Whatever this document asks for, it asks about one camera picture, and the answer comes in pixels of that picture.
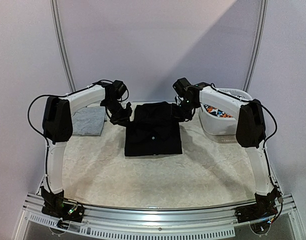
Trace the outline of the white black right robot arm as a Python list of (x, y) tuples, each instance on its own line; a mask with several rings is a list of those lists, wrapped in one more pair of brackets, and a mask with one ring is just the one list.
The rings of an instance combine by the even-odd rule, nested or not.
[(191, 120), (193, 110), (204, 104), (223, 110), (237, 120), (235, 138), (250, 160), (255, 193), (257, 196), (267, 196), (273, 190), (273, 184), (265, 157), (266, 126), (261, 102), (257, 99), (240, 99), (209, 83), (191, 84), (185, 77), (178, 79), (172, 88), (181, 99), (174, 113), (174, 117), (181, 122)]

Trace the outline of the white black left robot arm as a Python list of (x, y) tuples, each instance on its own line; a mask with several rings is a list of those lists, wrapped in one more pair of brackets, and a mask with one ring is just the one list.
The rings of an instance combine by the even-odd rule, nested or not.
[(64, 151), (73, 135), (73, 114), (91, 104), (100, 103), (110, 113), (113, 125), (127, 126), (132, 115), (131, 103), (122, 106), (122, 97), (128, 88), (121, 80), (99, 80), (86, 88), (66, 95), (49, 95), (42, 120), (46, 140), (45, 181), (46, 191), (61, 195)]

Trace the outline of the black garment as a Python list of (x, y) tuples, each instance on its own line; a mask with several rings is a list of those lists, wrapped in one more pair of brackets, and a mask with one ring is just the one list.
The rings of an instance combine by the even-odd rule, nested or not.
[(182, 154), (180, 125), (174, 116), (176, 107), (166, 101), (137, 105), (133, 121), (126, 127), (124, 155)]

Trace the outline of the grey t-shirt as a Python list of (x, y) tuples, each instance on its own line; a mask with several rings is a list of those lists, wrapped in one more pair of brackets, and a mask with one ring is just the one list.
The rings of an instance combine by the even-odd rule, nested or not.
[(106, 121), (104, 107), (84, 107), (72, 115), (73, 136), (100, 136)]

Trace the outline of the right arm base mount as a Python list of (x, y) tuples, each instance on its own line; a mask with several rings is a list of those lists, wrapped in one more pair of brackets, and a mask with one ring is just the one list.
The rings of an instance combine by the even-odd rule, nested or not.
[(283, 197), (281, 195), (255, 194), (255, 203), (235, 208), (234, 215), (238, 223), (255, 221), (273, 216), (269, 223), (276, 221), (283, 210)]

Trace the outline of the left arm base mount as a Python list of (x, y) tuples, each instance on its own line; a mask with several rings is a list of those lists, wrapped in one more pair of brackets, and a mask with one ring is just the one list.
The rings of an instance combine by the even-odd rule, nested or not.
[(64, 190), (59, 193), (50, 193), (43, 186), (41, 196), (44, 204), (41, 212), (45, 215), (81, 223), (83, 221), (85, 207), (80, 202), (73, 202), (64, 197)]

